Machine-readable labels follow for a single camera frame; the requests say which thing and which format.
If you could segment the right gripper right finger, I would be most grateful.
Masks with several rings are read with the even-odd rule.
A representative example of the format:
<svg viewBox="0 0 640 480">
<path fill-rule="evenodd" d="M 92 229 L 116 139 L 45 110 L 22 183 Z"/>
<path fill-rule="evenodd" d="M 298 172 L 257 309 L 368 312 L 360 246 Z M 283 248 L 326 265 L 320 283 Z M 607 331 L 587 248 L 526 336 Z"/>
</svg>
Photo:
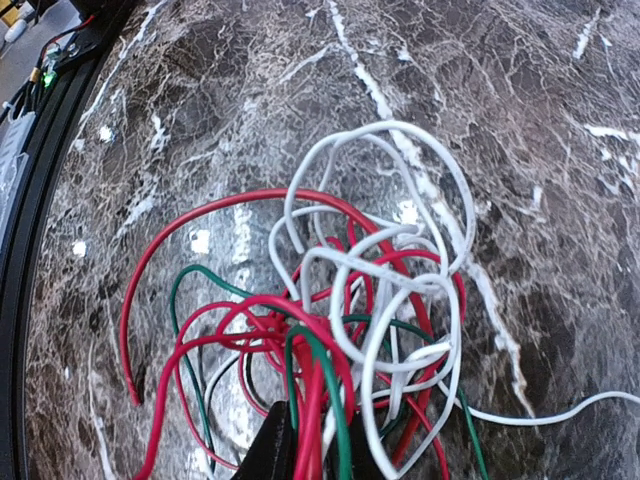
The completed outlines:
<svg viewBox="0 0 640 480">
<path fill-rule="evenodd" d="M 349 436 L 351 441 L 352 478 L 354 480 L 384 480 L 385 477 L 370 452 L 362 416 L 359 411 L 354 414 L 349 425 Z M 339 479 L 337 439 L 334 439 L 329 447 L 327 458 L 324 462 L 324 478 L 329 480 Z"/>
</svg>

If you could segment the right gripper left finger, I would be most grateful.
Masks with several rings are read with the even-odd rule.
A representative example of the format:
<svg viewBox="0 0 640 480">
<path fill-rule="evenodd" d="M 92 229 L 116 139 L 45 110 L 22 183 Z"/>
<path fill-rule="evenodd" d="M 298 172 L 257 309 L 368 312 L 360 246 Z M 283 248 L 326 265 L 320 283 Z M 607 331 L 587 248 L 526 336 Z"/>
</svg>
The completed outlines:
<svg viewBox="0 0 640 480">
<path fill-rule="evenodd" d="M 292 479 L 295 459 L 295 432 L 289 403 L 275 402 L 264 419 L 234 480 Z"/>
</svg>

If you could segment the black front rail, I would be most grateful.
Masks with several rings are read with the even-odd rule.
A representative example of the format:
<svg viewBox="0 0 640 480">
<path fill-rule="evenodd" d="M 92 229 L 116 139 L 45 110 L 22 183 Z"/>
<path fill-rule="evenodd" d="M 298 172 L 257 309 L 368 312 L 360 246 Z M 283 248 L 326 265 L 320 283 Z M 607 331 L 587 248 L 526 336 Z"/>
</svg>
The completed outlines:
<svg viewBox="0 0 640 480">
<path fill-rule="evenodd" d="M 71 135 L 97 76 L 136 4 L 76 1 L 79 25 L 46 42 L 46 50 L 2 119 L 12 150 L 1 157 L 1 476 L 25 479 L 25 371 L 29 309 L 42 233 Z M 19 117 L 11 119 L 11 107 Z"/>
</svg>

